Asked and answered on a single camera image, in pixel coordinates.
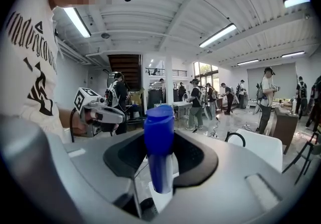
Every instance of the fluorescent light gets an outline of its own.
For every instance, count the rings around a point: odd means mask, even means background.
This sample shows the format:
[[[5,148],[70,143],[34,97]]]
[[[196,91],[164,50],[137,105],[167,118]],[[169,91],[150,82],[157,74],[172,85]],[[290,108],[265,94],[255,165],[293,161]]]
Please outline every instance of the fluorescent light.
[[[241,62],[241,63],[238,63],[237,66],[240,66],[240,65],[243,65],[243,64],[252,63],[252,62],[257,62],[257,61],[259,61],[259,60]]]
[[[82,34],[83,37],[88,38],[91,37],[91,33],[87,29],[86,25],[84,24],[83,20],[81,19],[78,11],[76,8],[64,8],[66,14]]]
[[[288,53],[288,54],[283,54],[282,55],[282,58],[284,57],[291,57],[291,56],[295,56],[295,55],[300,55],[300,54],[304,54],[305,52],[302,51],[302,52],[296,52],[296,53]]]
[[[215,33],[214,35],[206,39],[204,42],[202,42],[200,44],[200,47],[204,48],[209,44],[212,44],[214,41],[218,40],[219,38],[225,36],[226,34],[230,33],[235,29],[236,29],[236,26],[233,23],[231,23],[230,25],[227,25],[225,28],[221,29],[219,32]]]
[[[283,3],[284,3],[284,6],[286,8],[288,7],[291,7],[291,6],[294,6],[294,5],[299,5],[299,4],[302,4],[302,3],[307,3],[309,2],[310,0],[283,0]]]

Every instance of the blue bottle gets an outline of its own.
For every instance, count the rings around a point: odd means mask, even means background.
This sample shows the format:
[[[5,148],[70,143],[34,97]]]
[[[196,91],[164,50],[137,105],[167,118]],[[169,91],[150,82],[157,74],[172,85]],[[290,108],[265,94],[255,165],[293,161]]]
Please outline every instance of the blue bottle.
[[[144,140],[151,180],[157,193],[169,193],[173,185],[174,111],[161,105],[146,113]]]

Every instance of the railing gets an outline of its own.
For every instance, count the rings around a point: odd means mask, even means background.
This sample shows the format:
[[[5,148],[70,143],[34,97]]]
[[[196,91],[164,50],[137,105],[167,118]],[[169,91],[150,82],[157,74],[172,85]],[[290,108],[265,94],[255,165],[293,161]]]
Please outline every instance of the railing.
[[[157,69],[157,68],[146,68],[145,73],[148,73],[152,76],[165,76],[165,69]],[[186,70],[178,70],[173,69],[173,76],[175,77],[187,77]]]

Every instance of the cap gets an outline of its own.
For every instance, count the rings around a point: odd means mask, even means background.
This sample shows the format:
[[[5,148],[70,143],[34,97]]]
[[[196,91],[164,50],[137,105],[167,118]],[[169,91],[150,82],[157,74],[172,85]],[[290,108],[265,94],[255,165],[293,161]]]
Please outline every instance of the cap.
[[[267,71],[271,71],[272,75],[275,75],[275,73],[273,72],[273,70],[271,69],[271,67],[266,67],[264,69],[264,73],[266,73]]]

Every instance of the window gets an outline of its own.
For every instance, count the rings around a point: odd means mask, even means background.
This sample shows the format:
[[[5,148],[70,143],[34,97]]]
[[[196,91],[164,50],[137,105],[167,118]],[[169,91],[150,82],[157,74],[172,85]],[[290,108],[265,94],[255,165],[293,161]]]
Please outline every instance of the window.
[[[194,62],[194,73],[195,73],[195,76],[200,75],[199,62]]]
[[[200,62],[200,74],[205,74],[206,72],[211,72],[211,65]]]
[[[210,76],[206,76],[206,83],[210,83],[210,84],[212,84],[212,75],[210,75]]]
[[[205,77],[202,77],[202,78],[201,78],[201,85],[202,85],[202,86],[205,86],[205,84],[206,84],[206,78],[205,78]]]
[[[213,74],[213,85],[214,89],[220,93],[220,79],[219,79],[219,74]]]

